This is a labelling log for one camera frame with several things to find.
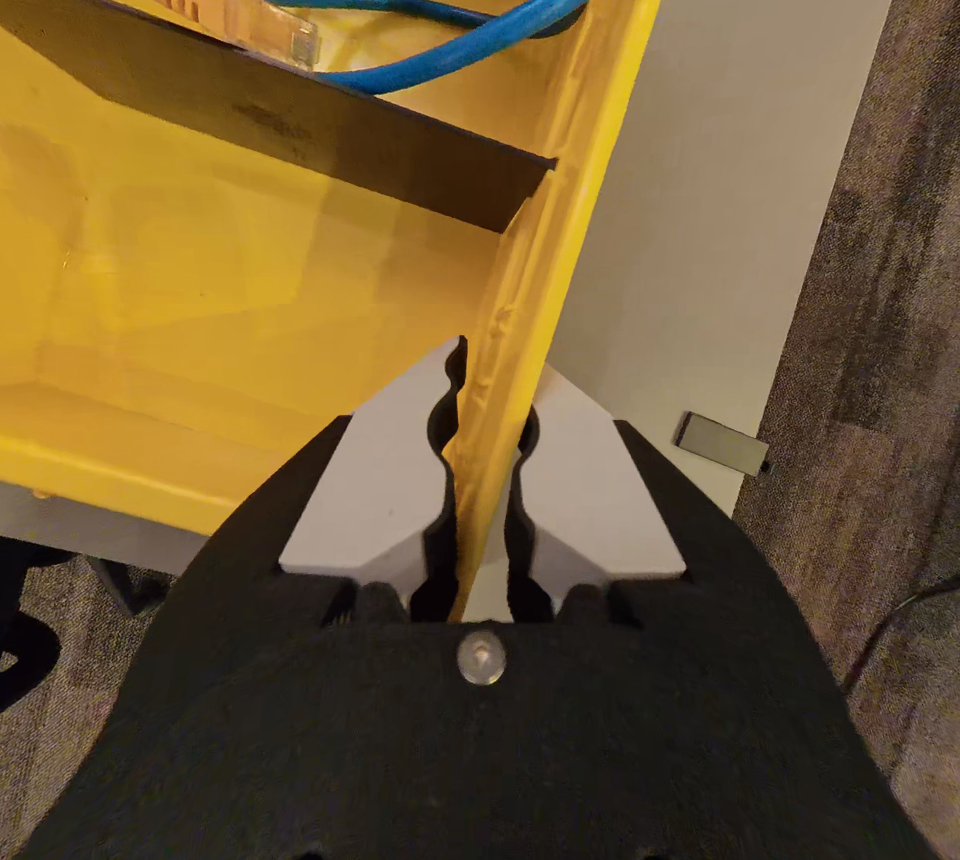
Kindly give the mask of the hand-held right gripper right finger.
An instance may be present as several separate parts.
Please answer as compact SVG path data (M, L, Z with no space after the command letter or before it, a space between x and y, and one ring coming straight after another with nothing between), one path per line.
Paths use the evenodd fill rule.
M582 585L682 577L614 417L549 366L539 380L510 474L510 612L554 614Z

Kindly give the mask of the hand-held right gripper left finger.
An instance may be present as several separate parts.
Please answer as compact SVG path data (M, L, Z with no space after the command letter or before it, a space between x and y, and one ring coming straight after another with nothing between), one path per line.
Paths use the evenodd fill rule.
M292 531L284 572L385 583L412 614L449 614L459 588L454 474L468 340L427 353L362 403Z

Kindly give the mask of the yellow plastic bin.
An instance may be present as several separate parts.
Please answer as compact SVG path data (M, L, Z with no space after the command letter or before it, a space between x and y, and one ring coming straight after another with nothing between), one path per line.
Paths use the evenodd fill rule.
M113 1L210 36L190 0ZM501 233L103 99L2 29L2 481L211 535L462 335L471 583L661 1L371 95L557 159Z

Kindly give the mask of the black bin divider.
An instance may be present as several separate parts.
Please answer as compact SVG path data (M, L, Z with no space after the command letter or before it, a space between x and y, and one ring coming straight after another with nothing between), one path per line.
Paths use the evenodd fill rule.
M558 163L113 0L1 0L1 18L103 99L484 230Z

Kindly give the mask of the black chair base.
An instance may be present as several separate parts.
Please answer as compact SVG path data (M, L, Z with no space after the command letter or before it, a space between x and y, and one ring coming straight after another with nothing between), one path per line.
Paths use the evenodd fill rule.
M36 689L54 670L61 651L56 632L21 609L28 573L69 563L78 554L1 538L1 651L12 664L1 673L1 711L5 712ZM157 608L174 583L174 576L141 570L105 558L80 555L114 604L128 616Z

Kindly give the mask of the grey metal bracket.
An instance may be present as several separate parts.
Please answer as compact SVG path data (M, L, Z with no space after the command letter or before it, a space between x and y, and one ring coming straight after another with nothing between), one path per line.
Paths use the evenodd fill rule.
M671 443L744 476L758 477L771 469L768 444L692 411L683 413Z

